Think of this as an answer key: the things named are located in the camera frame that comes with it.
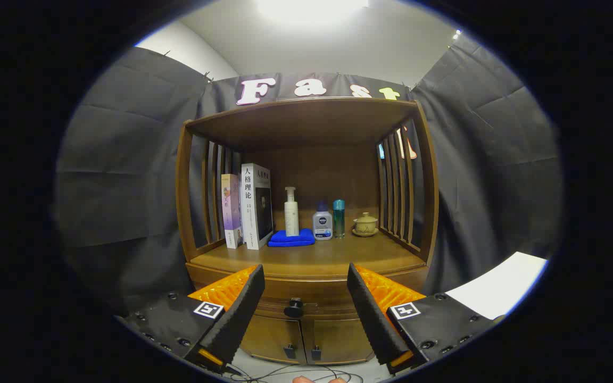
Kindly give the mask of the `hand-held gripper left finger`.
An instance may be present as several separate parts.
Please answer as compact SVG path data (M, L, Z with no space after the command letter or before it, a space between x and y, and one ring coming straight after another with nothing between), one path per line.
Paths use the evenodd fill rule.
M263 267L258 264L194 293L143 296L118 320L166 352L224 373L245 337L264 288Z

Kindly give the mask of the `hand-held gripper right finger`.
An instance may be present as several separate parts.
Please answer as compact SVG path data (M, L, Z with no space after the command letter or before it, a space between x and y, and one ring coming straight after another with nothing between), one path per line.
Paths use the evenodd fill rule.
M347 288L377 361L392 375L455 353L503 320L446 293L417 293L356 264L349 266Z

